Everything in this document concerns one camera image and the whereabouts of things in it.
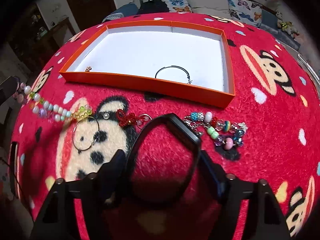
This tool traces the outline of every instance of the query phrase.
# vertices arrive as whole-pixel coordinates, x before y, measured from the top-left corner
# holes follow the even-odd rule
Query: green bead
[[[219,133],[218,133],[217,131],[214,131],[210,136],[211,136],[211,138],[212,138],[213,140],[215,140],[215,139],[218,138]]]
[[[215,129],[214,129],[213,127],[209,127],[209,128],[207,129],[207,133],[208,133],[209,135],[211,135],[214,131],[215,131]]]

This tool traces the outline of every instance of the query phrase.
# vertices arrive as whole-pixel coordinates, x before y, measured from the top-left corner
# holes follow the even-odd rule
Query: cable
[[[21,188],[21,186],[20,186],[20,183],[18,182],[17,176],[16,176],[16,175],[14,174],[14,172],[12,171],[10,165],[9,165],[2,157],[0,157],[0,160],[3,161],[3,163],[9,167],[10,172],[13,174],[13,176],[14,176],[14,178],[15,178],[15,180],[16,180],[19,188],[20,188],[20,191],[21,191],[23,200],[25,201],[26,205],[28,206],[27,210],[28,210],[28,212],[29,212],[29,214],[30,214],[30,216],[31,216],[32,223],[34,224],[35,222],[34,222],[34,220],[33,220],[33,218],[32,218],[32,212],[31,212],[30,206],[28,205],[27,199],[26,199],[26,197],[25,197],[25,195],[24,195],[24,193],[23,193],[23,190],[22,190],[22,188]]]

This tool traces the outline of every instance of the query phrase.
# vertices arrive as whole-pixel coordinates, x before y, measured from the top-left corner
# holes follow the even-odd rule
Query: butterfly charm
[[[185,8],[173,7],[177,12],[191,12],[190,8],[186,6]]]
[[[245,14],[245,13],[242,12],[242,13],[239,14],[239,16],[240,16],[241,18],[246,18],[246,19],[248,19],[249,21],[253,22],[253,20],[252,20],[252,18],[250,17],[249,14]]]
[[[261,13],[257,13],[257,12],[255,12],[254,13],[254,20],[256,21],[256,20],[259,20],[259,19],[261,19],[262,18],[262,14]]]
[[[233,2],[233,0],[228,0],[228,4],[231,5],[231,6],[233,6],[233,7],[236,7],[236,6],[235,6],[235,3]]]
[[[169,0],[172,5],[180,5],[182,6],[184,4],[183,0]]]
[[[240,20],[237,12],[235,10],[231,9],[231,10],[229,10],[229,13],[230,13],[231,16],[233,16],[233,17],[237,18],[238,20]]]
[[[238,0],[238,5],[243,5],[245,6],[248,10],[251,10],[248,3],[246,1],[243,1],[243,0]]]
[[[257,2],[252,2],[251,8],[256,8],[257,6],[261,7],[261,4],[259,4]]]

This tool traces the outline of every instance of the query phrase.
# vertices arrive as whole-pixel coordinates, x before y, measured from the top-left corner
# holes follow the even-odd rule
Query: beaded bracelet
[[[202,112],[192,112],[189,116],[185,116],[183,120],[191,129],[199,136],[203,135],[203,132],[197,130],[198,127],[203,126],[208,135],[214,140],[216,146],[224,146],[225,150],[230,150],[233,146],[243,146],[242,136],[245,135],[248,127],[244,122],[231,123],[230,121],[223,121],[213,116],[211,112],[207,112],[205,115]],[[220,135],[218,132],[231,133],[233,137],[227,137]]]
[[[44,98],[40,94],[31,92],[30,86],[24,88],[24,94],[29,95],[32,100],[42,105],[42,108],[40,108],[35,103],[30,103],[32,112],[41,118],[54,119],[56,122],[70,119],[80,121],[92,114],[92,107],[89,105],[80,106],[76,112],[72,113],[59,105],[53,105],[49,101],[44,101]]]

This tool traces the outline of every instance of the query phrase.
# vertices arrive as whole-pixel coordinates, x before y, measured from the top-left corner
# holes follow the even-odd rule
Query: red rug
[[[234,68],[235,98],[226,109],[217,109],[134,90],[66,83],[58,71],[80,44],[96,32],[96,28],[108,23],[78,34],[46,64],[33,85],[33,91],[66,109],[76,110],[89,103],[97,112],[100,130],[104,131],[103,139],[90,150],[78,154],[71,142],[73,126],[63,127],[62,123],[38,118],[32,114],[29,103],[22,107],[12,140],[20,143],[18,177],[30,200],[33,217],[36,218],[56,178],[73,180],[97,171],[117,149],[128,151],[139,129],[123,130],[116,120],[103,119],[104,112],[112,113],[122,108],[129,113],[146,113],[152,117],[175,113],[183,118],[192,111],[212,111],[221,119],[245,122],[249,128],[243,137],[244,146],[238,148],[238,161],[223,158],[206,134],[202,137],[202,149],[226,172],[240,179],[254,182],[266,179],[276,194],[293,236],[306,221],[314,198],[319,196],[316,185],[320,182],[320,105],[310,78],[271,34],[253,26],[188,13],[148,14],[111,23],[154,18],[223,29]],[[146,42],[152,45],[156,41]],[[185,55],[176,55],[175,46],[183,45],[170,41],[165,57],[189,57],[192,54],[191,49],[185,48]],[[80,125],[76,135],[79,145],[92,140],[96,131],[95,122]],[[179,179],[186,174],[190,162],[191,157],[183,146],[164,127],[159,127],[148,135],[140,149],[135,179],[155,183]],[[234,239],[241,238],[245,207],[246,203]],[[81,235],[87,239],[80,210],[77,211]],[[196,171],[182,199],[172,208],[150,211],[127,199],[120,208],[107,211],[105,215],[113,239],[134,236],[136,239],[191,240],[207,239],[218,213],[219,205]]]

